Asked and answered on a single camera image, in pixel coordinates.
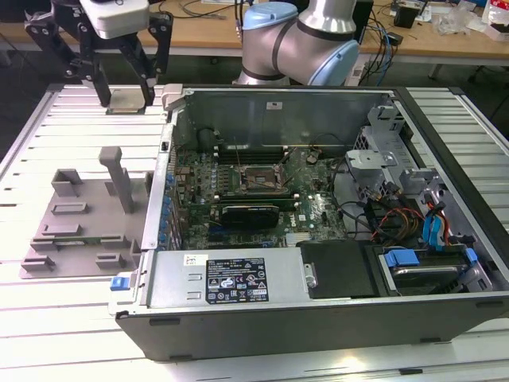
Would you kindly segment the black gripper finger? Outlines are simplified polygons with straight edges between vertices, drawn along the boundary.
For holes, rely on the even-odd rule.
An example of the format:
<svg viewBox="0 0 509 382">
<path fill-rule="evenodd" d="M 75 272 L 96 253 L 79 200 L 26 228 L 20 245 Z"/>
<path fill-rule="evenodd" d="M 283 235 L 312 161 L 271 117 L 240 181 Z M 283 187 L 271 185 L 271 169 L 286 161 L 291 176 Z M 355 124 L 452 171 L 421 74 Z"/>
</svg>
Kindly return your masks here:
<svg viewBox="0 0 509 382">
<path fill-rule="evenodd" d="M 95 54 L 95 31 L 85 16 L 34 15 L 24 27 L 41 50 L 57 60 L 67 78 L 77 77 L 90 84 L 100 104 L 103 107 L 109 105 L 111 91 Z M 78 53 L 72 51 L 61 37 L 60 29 L 79 42 Z"/>
<path fill-rule="evenodd" d="M 119 38 L 119 50 L 138 78 L 146 106 L 153 105 L 157 77 L 166 74 L 172 31 L 173 15 L 171 13 L 150 15 L 148 32 L 157 42 L 157 51 L 152 59 L 146 55 L 136 33 Z"/>
</svg>

